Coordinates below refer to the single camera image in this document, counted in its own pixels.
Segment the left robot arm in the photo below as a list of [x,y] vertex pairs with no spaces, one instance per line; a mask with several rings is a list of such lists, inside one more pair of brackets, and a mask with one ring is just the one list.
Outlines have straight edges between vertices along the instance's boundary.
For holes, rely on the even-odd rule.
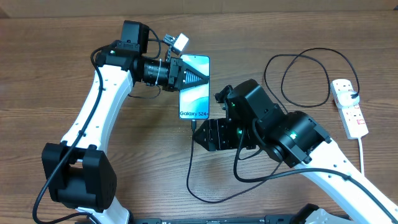
[[186,35],[163,39],[141,22],[125,21],[121,37],[91,53],[90,92],[69,131],[42,151],[48,192],[54,202],[91,223],[132,223],[116,198],[117,177],[107,157],[109,137],[124,100],[137,82],[179,93],[181,119],[210,115],[210,59],[183,54]]

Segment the blue Galaxy smartphone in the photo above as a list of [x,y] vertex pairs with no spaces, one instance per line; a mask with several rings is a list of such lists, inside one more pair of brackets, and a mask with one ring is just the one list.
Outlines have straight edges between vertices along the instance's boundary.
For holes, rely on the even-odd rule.
[[[210,76],[209,56],[182,55],[181,58],[205,76]],[[181,90],[178,115],[180,119],[208,119],[210,115],[210,83]]]

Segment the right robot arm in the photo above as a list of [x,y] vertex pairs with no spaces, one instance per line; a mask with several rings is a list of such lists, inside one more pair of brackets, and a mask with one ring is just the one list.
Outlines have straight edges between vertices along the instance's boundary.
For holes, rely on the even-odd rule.
[[264,177],[235,178],[244,183],[264,182],[302,174],[328,194],[357,223],[397,223],[397,205],[373,185],[329,133],[311,116],[284,113],[257,81],[226,86],[215,96],[224,104],[225,118],[207,119],[193,140],[207,151],[259,149],[289,171]]

